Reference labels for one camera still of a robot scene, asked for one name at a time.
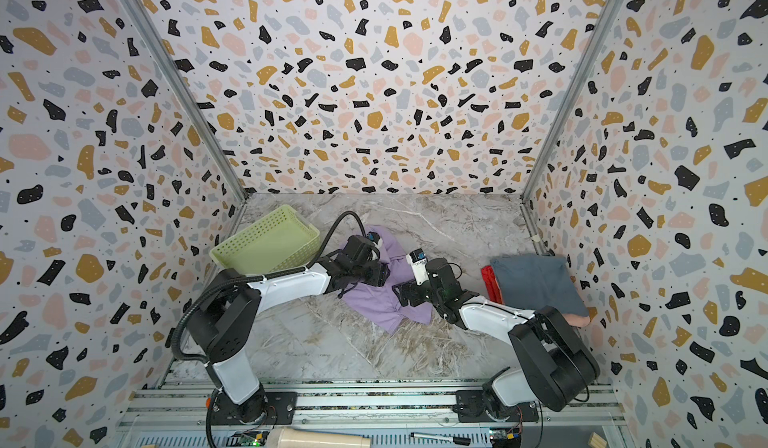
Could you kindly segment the lilac t-shirt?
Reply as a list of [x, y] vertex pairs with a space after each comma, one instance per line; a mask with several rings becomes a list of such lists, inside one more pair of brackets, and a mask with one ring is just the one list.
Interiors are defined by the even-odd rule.
[[395, 236], [385, 227], [372, 225], [369, 231], [378, 234], [382, 246], [379, 248], [382, 262], [390, 273], [381, 287], [358, 283], [351, 286], [341, 299], [346, 305], [392, 335], [405, 319], [428, 325], [432, 318], [432, 307], [426, 303], [417, 307], [402, 306], [392, 288], [404, 282], [413, 281], [414, 274], [407, 262], [407, 253]]

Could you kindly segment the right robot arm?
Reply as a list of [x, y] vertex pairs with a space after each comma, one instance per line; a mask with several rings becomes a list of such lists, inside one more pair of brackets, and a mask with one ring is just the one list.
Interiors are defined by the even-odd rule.
[[447, 323], [511, 346], [518, 360], [517, 370], [503, 369], [483, 385], [477, 408], [459, 404], [458, 414], [505, 421], [521, 404], [560, 412], [589, 400], [579, 394], [600, 376], [598, 362], [556, 308], [523, 310], [490, 301], [463, 289], [446, 259], [429, 260], [420, 250], [406, 260], [414, 279], [393, 288], [401, 305], [429, 303]]

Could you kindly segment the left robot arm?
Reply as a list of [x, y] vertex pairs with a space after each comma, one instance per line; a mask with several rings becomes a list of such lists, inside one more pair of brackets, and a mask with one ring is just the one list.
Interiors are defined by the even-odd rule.
[[171, 341], [176, 359], [205, 367], [215, 386], [209, 408], [243, 424], [269, 415], [265, 389], [245, 352], [257, 315], [303, 297], [343, 297], [358, 283], [384, 285], [390, 270], [382, 247], [380, 236], [369, 232], [305, 266], [254, 276], [220, 272], [182, 315]]

